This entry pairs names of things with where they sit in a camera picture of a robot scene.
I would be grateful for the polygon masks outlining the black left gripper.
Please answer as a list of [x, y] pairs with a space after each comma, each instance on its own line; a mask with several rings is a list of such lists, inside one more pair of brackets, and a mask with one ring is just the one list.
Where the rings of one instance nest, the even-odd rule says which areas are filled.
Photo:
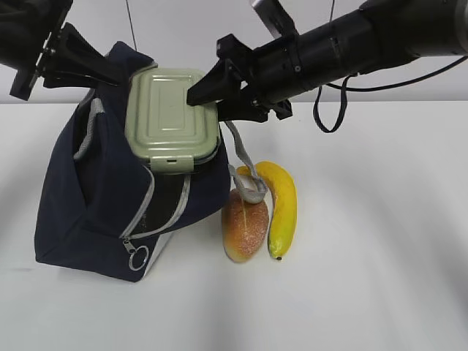
[[[16, 71], [10, 95], [28, 99], [36, 83], [38, 60], [50, 35], [61, 28], [72, 1], [9, 2], [9, 67]], [[50, 49], [45, 88], [118, 86], [121, 69], [95, 50], [71, 24], [65, 23]]]

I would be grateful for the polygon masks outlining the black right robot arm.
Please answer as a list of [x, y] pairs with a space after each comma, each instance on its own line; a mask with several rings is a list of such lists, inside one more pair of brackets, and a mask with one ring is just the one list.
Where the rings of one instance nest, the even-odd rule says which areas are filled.
[[292, 97], [335, 80], [467, 54], [465, 1], [366, 1], [303, 34], [278, 1], [252, 7], [273, 40], [251, 49], [233, 35], [219, 39], [218, 62], [187, 93], [191, 106], [215, 102], [223, 121], [285, 119]]

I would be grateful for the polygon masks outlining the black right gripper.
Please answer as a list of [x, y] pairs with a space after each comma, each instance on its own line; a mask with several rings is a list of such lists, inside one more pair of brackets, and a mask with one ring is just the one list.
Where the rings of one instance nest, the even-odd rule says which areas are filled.
[[289, 98], [301, 92], [298, 35], [251, 49], [234, 35], [219, 39], [215, 66], [187, 92], [188, 105], [217, 102], [219, 121], [263, 123], [273, 111], [279, 120], [293, 115]]

